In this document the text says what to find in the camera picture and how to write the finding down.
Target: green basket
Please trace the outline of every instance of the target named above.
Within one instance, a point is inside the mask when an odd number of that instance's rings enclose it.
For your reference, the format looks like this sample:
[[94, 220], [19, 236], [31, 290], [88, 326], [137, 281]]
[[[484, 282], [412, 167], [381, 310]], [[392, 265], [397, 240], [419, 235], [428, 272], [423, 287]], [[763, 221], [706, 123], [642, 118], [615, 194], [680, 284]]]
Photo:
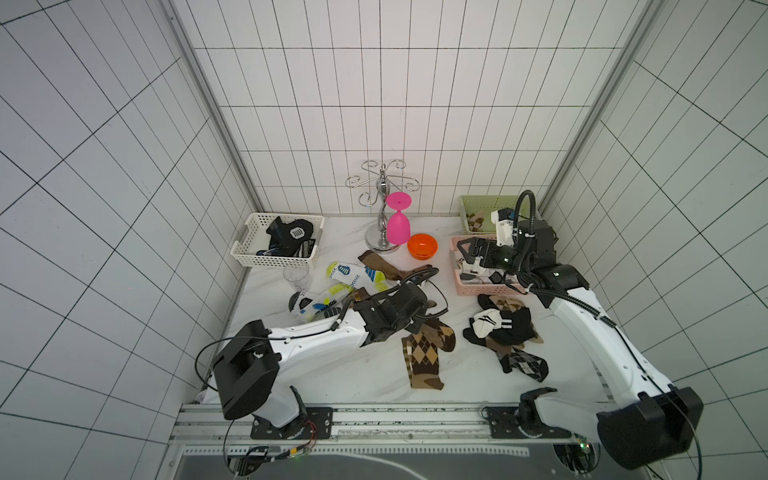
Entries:
[[[491, 212], [502, 208], [515, 208], [518, 202], [517, 195], [460, 195], [459, 212], [462, 217], [464, 233], [467, 235], [488, 235], [496, 233], [496, 226], [491, 222]], [[524, 201], [520, 207], [523, 217], [530, 217], [530, 203]], [[479, 230], [470, 230], [467, 216], [483, 213], [483, 223]]]

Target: black mounting plate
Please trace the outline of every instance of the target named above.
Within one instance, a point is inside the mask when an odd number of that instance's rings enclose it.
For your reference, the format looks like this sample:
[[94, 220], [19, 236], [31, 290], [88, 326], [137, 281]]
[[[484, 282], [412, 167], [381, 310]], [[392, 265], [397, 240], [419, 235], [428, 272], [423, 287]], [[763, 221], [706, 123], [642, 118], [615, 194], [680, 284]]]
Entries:
[[[317, 439], [326, 440], [331, 436], [331, 426], [333, 425], [333, 409], [331, 407], [307, 407], [306, 419], [310, 420], [317, 427]], [[292, 440], [309, 440], [312, 436], [312, 429], [305, 428]], [[253, 425], [250, 430], [252, 440], [284, 440], [280, 436], [280, 429], [272, 427], [267, 421], [261, 421], [258, 425]]]
[[518, 407], [485, 407], [482, 415], [491, 427], [491, 438], [494, 439], [569, 439], [573, 436], [568, 430], [557, 427], [546, 427], [540, 435], [532, 435], [518, 426], [515, 414]]

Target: argyle sock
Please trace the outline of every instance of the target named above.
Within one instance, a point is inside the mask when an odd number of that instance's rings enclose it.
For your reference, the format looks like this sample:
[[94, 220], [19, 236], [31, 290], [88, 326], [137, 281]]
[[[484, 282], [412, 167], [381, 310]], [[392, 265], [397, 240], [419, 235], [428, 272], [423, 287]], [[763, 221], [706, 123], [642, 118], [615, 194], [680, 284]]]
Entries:
[[421, 265], [413, 270], [400, 270], [393, 266], [390, 262], [384, 260], [381, 255], [374, 253], [371, 250], [367, 250], [365, 253], [357, 257], [363, 265], [369, 266], [379, 272], [384, 272], [387, 280], [402, 280], [411, 273], [430, 268], [432, 265]]
[[520, 300], [501, 295], [478, 295], [478, 305], [483, 310], [495, 308], [497, 310], [509, 310], [511, 312], [525, 308], [525, 304]]
[[437, 319], [427, 320], [418, 333], [402, 339], [402, 356], [411, 388], [442, 390], [438, 349], [451, 352], [455, 346], [453, 329]]
[[384, 272], [379, 272], [367, 266], [334, 262], [328, 266], [326, 274], [334, 280], [346, 283], [354, 288], [364, 288], [368, 292], [383, 292], [389, 288]]
[[547, 375], [549, 375], [549, 365], [546, 360], [523, 352], [514, 346], [502, 345], [496, 342], [490, 335], [484, 339], [478, 338], [472, 328], [473, 323], [474, 319], [470, 318], [469, 328], [462, 331], [464, 338], [470, 343], [493, 350], [504, 373], [510, 373], [513, 369], [518, 369], [537, 382], [543, 382], [547, 378]]

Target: sock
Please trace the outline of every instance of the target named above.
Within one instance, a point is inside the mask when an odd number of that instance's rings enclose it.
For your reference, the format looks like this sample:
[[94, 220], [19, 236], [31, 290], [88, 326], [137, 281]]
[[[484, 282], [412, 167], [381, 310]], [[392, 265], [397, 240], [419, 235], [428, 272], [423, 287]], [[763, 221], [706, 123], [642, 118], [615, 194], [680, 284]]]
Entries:
[[442, 390], [438, 349], [451, 352], [455, 346], [453, 329], [437, 319], [426, 320], [419, 333], [402, 339], [402, 356], [411, 388]]
[[549, 365], [546, 360], [523, 352], [514, 346], [500, 345], [491, 336], [484, 339], [478, 338], [472, 328], [473, 323], [474, 319], [470, 318], [469, 328], [464, 329], [462, 332], [464, 338], [470, 343], [493, 350], [504, 373], [510, 373], [513, 369], [518, 369], [537, 382], [543, 382], [547, 378], [547, 375], [549, 375]]
[[368, 294], [368, 291], [366, 289], [364, 289], [364, 288], [359, 288], [359, 289], [354, 290], [351, 293], [351, 295], [355, 297], [355, 301], [356, 302], [362, 302], [363, 300], [367, 300], [368, 298], [371, 297]]
[[313, 231], [314, 226], [308, 220], [299, 219], [283, 223], [283, 219], [277, 217], [266, 229], [270, 235], [270, 249], [260, 250], [257, 255], [293, 257], [301, 248], [301, 244], [310, 239]]
[[531, 323], [531, 310], [524, 308], [517, 312], [502, 310], [502, 327], [488, 334], [500, 345], [522, 345], [526, 340], [536, 337]]
[[512, 312], [525, 308], [525, 304], [520, 300], [510, 296], [501, 295], [478, 295], [478, 305], [483, 310], [495, 308], [497, 310], [510, 310]]
[[363, 265], [369, 266], [379, 272], [384, 272], [387, 280], [402, 280], [411, 273], [430, 268], [432, 265], [422, 265], [413, 270], [400, 270], [394, 267], [390, 262], [384, 260], [381, 255], [367, 250], [363, 255], [357, 257]]
[[296, 300], [291, 297], [292, 302], [289, 302], [291, 307], [291, 313], [298, 316], [304, 322], [311, 322], [316, 319], [328, 318], [323, 315], [318, 315], [330, 306], [334, 306], [349, 295], [352, 291], [352, 287], [344, 283], [337, 283], [332, 285], [328, 290], [315, 296], [312, 293], [308, 293], [305, 296], [299, 296]]
[[518, 369], [537, 382], [544, 382], [549, 375], [549, 365], [546, 360], [542, 359], [540, 356], [518, 350], [515, 347], [512, 347], [512, 353], [510, 355], [502, 356], [497, 352], [496, 356], [498, 357], [498, 361], [502, 364], [502, 368], [507, 364], [509, 365], [510, 370], [513, 368]]
[[481, 231], [483, 221], [485, 221], [484, 216], [484, 211], [479, 211], [474, 214], [467, 214], [467, 228], [469, 228], [470, 232]]
[[293, 256], [298, 258], [310, 258], [312, 255], [312, 249], [314, 247], [315, 240], [304, 240], [301, 245], [299, 245], [299, 248], [296, 250]]
[[494, 329], [501, 328], [503, 322], [501, 312], [492, 308], [476, 313], [472, 318], [475, 319], [472, 329], [480, 338], [485, 338]]
[[346, 283], [354, 288], [364, 288], [369, 292], [383, 292], [389, 288], [384, 272], [367, 266], [334, 262], [328, 266], [326, 274], [341, 283]]
[[531, 322], [531, 310], [523, 302], [509, 296], [478, 295], [478, 305], [484, 309], [501, 310], [502, 328], [511, 329], [506, 333], [496, 333], [495, 340], [503, 345], [517, 345], [522, 348], [523, 342], [544, 343], [536, 333]]

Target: white sock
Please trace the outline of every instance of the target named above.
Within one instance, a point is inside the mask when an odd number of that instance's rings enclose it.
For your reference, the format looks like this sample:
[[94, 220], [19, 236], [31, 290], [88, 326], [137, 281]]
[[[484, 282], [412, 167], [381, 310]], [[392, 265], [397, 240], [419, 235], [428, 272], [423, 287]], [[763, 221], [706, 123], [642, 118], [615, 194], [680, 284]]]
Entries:
[[379, 272], [367, 266], [334, 262], [328, 266], [327, 275], [354, 288], [364, 288], [371, 295], [383, 292], [389, 288], [384, 272]]

